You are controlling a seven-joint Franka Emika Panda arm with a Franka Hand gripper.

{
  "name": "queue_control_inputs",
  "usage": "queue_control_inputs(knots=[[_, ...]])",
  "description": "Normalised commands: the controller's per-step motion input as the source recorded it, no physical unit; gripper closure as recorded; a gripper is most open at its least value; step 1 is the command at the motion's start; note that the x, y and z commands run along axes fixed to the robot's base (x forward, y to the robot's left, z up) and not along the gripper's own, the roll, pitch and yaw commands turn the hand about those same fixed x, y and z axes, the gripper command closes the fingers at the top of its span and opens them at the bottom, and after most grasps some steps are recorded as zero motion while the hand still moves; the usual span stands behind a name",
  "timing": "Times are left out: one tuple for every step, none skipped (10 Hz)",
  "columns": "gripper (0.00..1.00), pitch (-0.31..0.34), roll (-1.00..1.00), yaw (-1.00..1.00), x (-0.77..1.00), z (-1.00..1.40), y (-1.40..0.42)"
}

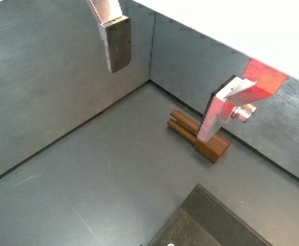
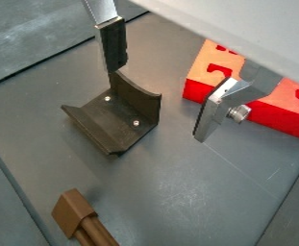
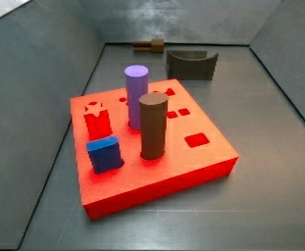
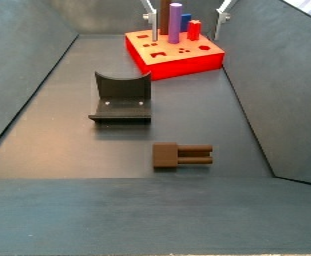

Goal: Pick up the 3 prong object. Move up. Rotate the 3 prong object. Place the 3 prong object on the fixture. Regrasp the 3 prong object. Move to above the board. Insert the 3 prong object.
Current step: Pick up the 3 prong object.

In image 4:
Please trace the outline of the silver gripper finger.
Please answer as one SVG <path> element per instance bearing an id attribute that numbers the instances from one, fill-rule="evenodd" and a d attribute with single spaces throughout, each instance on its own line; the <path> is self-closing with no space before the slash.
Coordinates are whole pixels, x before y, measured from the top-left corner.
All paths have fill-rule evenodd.
<path id="1" fill-rule="evenodd" d="M 216 27 L 214 32 L 214 40 L 219 39 L 222 24 L 230 19 L 230 10 L 236 0 L 223 0 L 222 5 L 216 8 Z"/>
<path id="2" fill-rule="evenodd" d="M 146 13 L 143 14 L 143 19 L 148 21 L 151 24 L 152 31 L 152 41 L 158 41 L 158 11 L 152 7 L 150 0 L 140 0 L 142 5 L 146 9 Z"/>

